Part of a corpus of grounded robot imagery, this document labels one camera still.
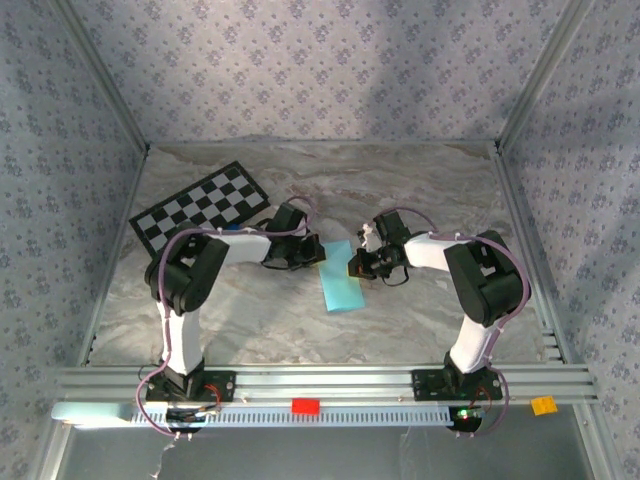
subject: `black and white checkerboard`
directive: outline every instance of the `black and white checkerboard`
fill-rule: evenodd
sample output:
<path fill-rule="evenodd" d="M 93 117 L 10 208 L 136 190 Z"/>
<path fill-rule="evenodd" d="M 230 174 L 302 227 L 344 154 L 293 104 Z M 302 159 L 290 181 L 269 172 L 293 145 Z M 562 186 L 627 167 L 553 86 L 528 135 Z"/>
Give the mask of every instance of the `black and white checkerboard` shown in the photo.
<path fill-rule="evenodd" d="M 203 228 L 239 225 L 267 208 L 268 198 L 246 170 L 233 162 L 136 215 L 129 223 L 153 256 L 185 220 Z"/>

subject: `light blue block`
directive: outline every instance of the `light blue block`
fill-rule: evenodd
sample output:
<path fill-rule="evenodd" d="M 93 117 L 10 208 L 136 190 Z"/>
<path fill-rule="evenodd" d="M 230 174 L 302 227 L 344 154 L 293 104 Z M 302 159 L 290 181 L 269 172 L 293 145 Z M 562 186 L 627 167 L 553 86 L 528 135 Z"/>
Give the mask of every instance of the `light blue block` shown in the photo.
<path fill-rule="evenodd" d="M 326 261 L 319 264 L 324 301 L 329 312 L 364 308 L 360 281 L 350 277 L 347 264 L 353 257 L 349 240 L 323 244 Z"/>

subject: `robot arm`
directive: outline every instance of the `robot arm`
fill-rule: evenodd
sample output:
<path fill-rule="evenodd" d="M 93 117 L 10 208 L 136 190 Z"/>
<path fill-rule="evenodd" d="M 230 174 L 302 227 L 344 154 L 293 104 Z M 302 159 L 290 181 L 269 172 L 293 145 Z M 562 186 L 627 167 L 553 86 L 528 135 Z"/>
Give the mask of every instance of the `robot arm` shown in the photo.
<path fill-rule="evenodd" d="M 268 219 L 265 230 L 287 232 L 305 221 L 305 214 L 288 203 L 280 206 L 276 215 Z M 196 226 L 185 222 L 176 234 Z M 188 235 L 180 238 L 168 255 L 164 275 L 164 294 L 170 307 L 165 320 L 165 309 L 159 301 L 158 276 L 161 254 L 151 262 L 145 273 L 145 282 L 151 287 L 162 321 L 169 322 L 171 358 L 164 371 L 185 397 L 191 397 L 201 385 L 196 380 L 204 369 L 200 348 L 200 307 L 206 301 L 220 269 L 225 265 L 253 262 L 278 270 L 296 270 L 324 260 L 324 249 L 317 234 L 300 231 L 298 234 L 267 237 L 251 234 L 246 228 L 229 235 Z M 168 356 L 166 331 L 163 328 L 162 359 Z"/>
<path fill-rule="evenodd" d="M 479 242 L 438 240 L 430 233 L 412 235 L 397 212 L 374 219 L 375 232 L 365 225 L 360 248 L 349 263 L 351 276 L 388 278 L 396 267 L 435 268 L 451 273 L 458 299 L 465 312 L 456 343 L 445 358 L 454 383 L 485 367 L 485 355 L 492 346 L 497 319 L 513 311 L 523 294 L 522 280 L 513 263 L 502 253 Z M 479 235 L 506 248 L 500 235 L 487 231 Z"/>

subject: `floral wallpaper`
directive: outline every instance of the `floral wallpaper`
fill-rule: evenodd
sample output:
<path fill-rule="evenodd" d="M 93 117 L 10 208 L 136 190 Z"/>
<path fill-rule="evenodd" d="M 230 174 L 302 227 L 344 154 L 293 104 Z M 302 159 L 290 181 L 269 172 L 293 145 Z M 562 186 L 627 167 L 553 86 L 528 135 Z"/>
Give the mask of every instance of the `floral wallpaper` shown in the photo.
<path fill-rule="evenodd" d="M 509 168 L 552 272 L 566 334 L 597 377 L 640 479 L 640 5 L 595 2 Z"/>
<path fill-rule="evenodd" d="M 72 0 L 147 141 L 491 139 L 566 0 Z"/>
<path fill-rule="evenodd" d="M 0 478 L 25 478 L 140 153 L 46 2 L 0 3 Z"/>

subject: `marble surface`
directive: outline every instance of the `marble surface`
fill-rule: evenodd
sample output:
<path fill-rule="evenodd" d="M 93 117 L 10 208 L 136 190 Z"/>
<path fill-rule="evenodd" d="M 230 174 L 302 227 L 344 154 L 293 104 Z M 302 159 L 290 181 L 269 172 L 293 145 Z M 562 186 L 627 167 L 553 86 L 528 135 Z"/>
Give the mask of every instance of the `marble surface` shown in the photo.
<path fill-rule="evenodd" d="M 153 149 L 131 215 L 217 168 L 239 160 L 277 205 L 295 194 L 318 202 L 313 230 L 324 241 L 350 239 L 381 209 L 407 205 L 427 212 L 440 230 L 500 232 L 515 251 L 509 214 L 483 148 L 424 145 L 268 144 Z M 266 214 L 272 214 L 271 207 Z M 420 218 L 403 215 L 413 231 Z M 156 361 L 160 318 L 143 273 L 150 257 L 128 229 L 92 365 Z M 457 338 L 462 311 L 447 273 L 411 270 L 399 288 L 361 281 L 366 307 L 326 311 L 317 269 L 279 272 L 241 264 L 222 270 L 201 315 L 209 364 L 441 362 Z M 499 362 L 542 361 L 533 306 L 506 328 Z"/>

